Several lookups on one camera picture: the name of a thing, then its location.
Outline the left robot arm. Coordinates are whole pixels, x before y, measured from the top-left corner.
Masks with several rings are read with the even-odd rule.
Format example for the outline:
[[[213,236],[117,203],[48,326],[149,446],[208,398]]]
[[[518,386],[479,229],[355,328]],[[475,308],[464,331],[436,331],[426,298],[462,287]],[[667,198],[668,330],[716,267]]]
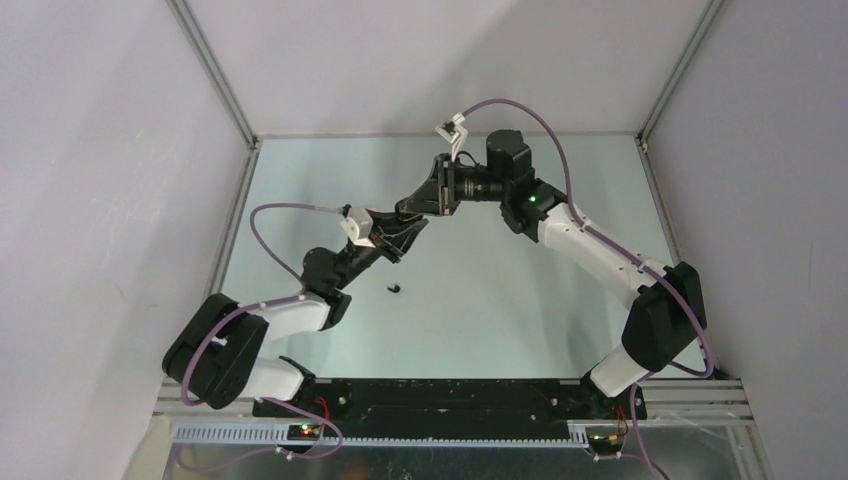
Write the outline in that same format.
[[[428,224],[421,215],[352,207],[343,213],[346,243],[338,251],[309,250],[296,293],[253,304],[223,293],[203,301],[162,362],[185,405],[219,410],[250,397],[277,400],[292,416],[312,411],[313,373],[289,357],[272,356],[269,344],[337,325],[351,303],[345,288],[381,259],[400,262]]]

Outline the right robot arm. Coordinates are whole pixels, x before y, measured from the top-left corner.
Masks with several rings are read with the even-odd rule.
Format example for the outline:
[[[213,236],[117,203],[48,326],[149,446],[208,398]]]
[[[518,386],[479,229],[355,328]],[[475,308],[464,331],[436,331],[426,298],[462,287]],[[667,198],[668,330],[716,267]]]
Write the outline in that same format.
[[[516,234],[569,256],[628,309],[621,342],[587,374],[585,411],[606,418],[627,388],[663,370],[706,330],[698,272],[633,253],[599,230],[568,195],[536,176],[532,150],[518,130],[486,138],[484,164],[458,161],[458,149],[435,157],[429,178],[396,209],[451,216],[464,201],[497,202]]]

